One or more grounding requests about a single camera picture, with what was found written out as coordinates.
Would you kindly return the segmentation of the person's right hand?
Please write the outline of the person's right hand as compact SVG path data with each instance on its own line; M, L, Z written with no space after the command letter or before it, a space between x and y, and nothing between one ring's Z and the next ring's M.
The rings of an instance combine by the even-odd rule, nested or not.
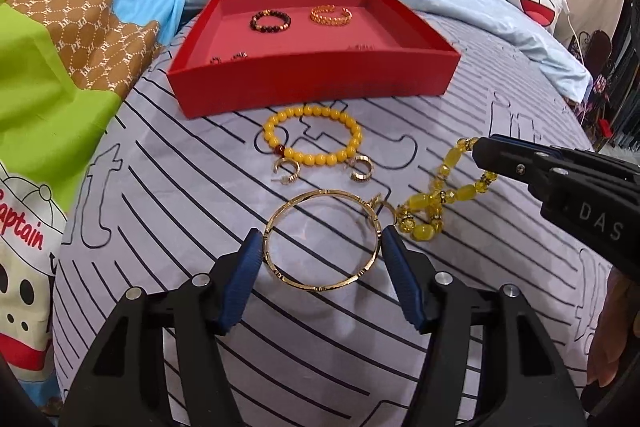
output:
M620 367L628 333L639 336L639 285L613 268L587 363L587 384L608 386Z

